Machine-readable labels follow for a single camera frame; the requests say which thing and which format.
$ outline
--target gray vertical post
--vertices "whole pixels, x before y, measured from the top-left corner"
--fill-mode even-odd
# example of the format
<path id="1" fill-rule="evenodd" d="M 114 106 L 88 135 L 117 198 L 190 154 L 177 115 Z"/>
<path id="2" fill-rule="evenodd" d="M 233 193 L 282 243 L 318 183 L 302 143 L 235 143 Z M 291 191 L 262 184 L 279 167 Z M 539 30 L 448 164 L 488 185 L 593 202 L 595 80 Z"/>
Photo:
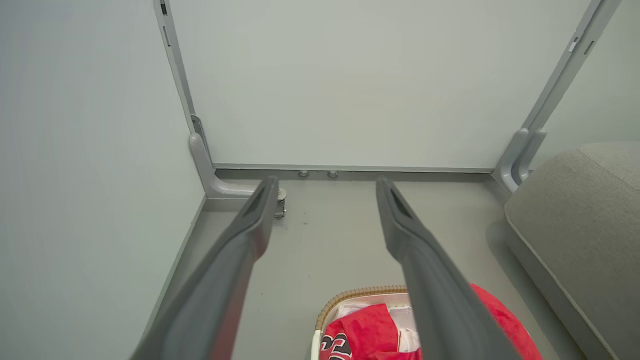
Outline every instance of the gray vertical post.
<path id="1" fill-rule="evenodd" d="M 189 149 L 198 169 L 202 186 L 208 199 L 220 199 L 220 197 L 249 197 L 255 191 L 255 186 L 243 184 L 231 184 L 222 181 L 216 176 L 216 169 L 213 168 L 211 153 L 204 135 L 202 121 L 196 115 L 189 83 L 187 82 L 187 73 L 184 70 L 182 62 L 182 54 L 180 53 L 180 45 L 178 44 L 178 34 L 175 30 L 173 17 L 171 15 L 171 5 L 169 0 L 154 0 L 154 8 L 156 10 L 156 18 L 160 29 L 160 35 L 164 41 L 164 50 L 166 51 L 169 65 L 173 73 L 173 80 L 178 89 L 178 95 L 182 103 L 187 125 L 191 135 L 189 136 Z M 280 189 L 278 193 L 278 209 L 276 217 L 283 217 L 285 213 L 284 199 L 286 191 Z"/>
<path id="2" fill-rule="evenodd" d="M 542 127 L 593 51 L 620 1 L 591 1 L 536 104 L 500 157 L 492 176 L 509 193 L 513 193 L 529 175 L 531 160 L 547 134 Z"/>

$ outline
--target gray fabric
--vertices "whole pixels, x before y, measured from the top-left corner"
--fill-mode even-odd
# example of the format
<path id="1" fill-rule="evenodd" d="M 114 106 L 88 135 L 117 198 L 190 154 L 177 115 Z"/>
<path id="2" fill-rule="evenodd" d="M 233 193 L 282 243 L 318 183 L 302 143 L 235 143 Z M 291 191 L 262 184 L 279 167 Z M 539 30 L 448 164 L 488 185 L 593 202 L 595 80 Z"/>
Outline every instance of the gray fabric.
<path id="1" fill-rule="evenodd" d="M 541 292 L 593 359 L 603 358 L 593 336 L 611 357 L 639 358 L 639 150 L 633 143 L 601 143 L 563 152 L 505 205 L 512 228 L 554 279 L 555 286 L 541 281 Z M 582 321 L 563 314 L 567 301 Z"/>
<path id="2" fill-rule="evenodd" d="M 640 142 L 590 143 L 578 150 L 633 189 L 640 188 Z"/>
<path id="3" fill-rule="evenodd" d="M 569 329 L 578 346 L 590 359 L 613 359 L 600 339 L 591 330 L 589 324 L 575 306 L 571 296 L 556 282 L 544 262 L 531 250 L 525 240 L 518 236 L 508 236 L 509 247 L 520 260 L 533 283 L 542 291 L 560 321 Z"/>

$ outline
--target white wall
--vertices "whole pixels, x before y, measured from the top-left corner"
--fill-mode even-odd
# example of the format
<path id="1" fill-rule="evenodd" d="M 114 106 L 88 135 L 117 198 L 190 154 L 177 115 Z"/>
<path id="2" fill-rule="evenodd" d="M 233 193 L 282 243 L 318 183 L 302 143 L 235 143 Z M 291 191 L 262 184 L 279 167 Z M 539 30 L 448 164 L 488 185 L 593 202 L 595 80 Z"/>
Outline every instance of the white wall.
<path id="1" fill-rule="evenodd" d="M 0 4 L 0 358 L 124 359 L 204 196 L 151 0 Z"/>
<path id="2" fill-rule="evenodd" d="M 491 169 L 588 4 L 171 2 L 214 163 Z"/>
<path id="3" fill-rule="evenodd" d="M 545 124 L 531 167 L 585 143 L 640 141 L 640 2 L 623 0 Z"/>

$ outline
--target red cloth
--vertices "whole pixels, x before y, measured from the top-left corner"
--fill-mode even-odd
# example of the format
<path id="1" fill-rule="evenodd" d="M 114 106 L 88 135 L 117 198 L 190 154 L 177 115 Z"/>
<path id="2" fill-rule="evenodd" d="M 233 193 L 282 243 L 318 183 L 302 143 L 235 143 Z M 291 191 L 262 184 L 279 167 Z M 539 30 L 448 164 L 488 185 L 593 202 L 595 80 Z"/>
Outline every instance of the red cloth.
<path id="1" fill-rule="evenodd" d="M 397 350 L 396 323 L 387 306 L 377 304 L 329 324 L 320 341 L 320 360 L 369 359 L 375 352 Z"/>
<path id="2" fill-rule="evenodd" d="M 471 288 L 476 292 L 476 295 L 478 295 L 487 310 L 489 310 L 495 322 L 497 322 L 505 334 L 507 334 L 513 347 L 516 348 L 520 356 L 522 356 L 522 359 L 542 360 L 536 344 L 518 318 L 512 314 L 500 300 L 489 294 L 485 289 L 475 284 L 471 284 Z"/>
<path id="3" fill-rule="evenodd" d="M 518 318 L 493 295 L 471 284 L 523 360 L 542 360 Z M 421 360 L 422 350 L 397 352 L 398 330 L 385 304 L 365 307 L 332 322 L 320 341 L 319 360 Z"/>

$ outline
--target metal caster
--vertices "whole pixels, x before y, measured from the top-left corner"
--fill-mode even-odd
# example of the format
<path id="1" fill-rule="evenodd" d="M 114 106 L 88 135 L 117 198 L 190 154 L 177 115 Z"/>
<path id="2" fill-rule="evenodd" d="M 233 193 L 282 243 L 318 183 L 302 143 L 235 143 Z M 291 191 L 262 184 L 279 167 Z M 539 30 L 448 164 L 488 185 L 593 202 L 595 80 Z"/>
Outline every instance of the metal caster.
<path id="1" fill-rule="evenodd" d="M 275 212 L 273 213 L 273 217 L 275 218 L 283 218 L 287 213 L 287 210 L 284 208 L 284 199 L 287 197 L 287 190 L 283 188 L 278 189 L 278 203 L 276 204 Z"/>

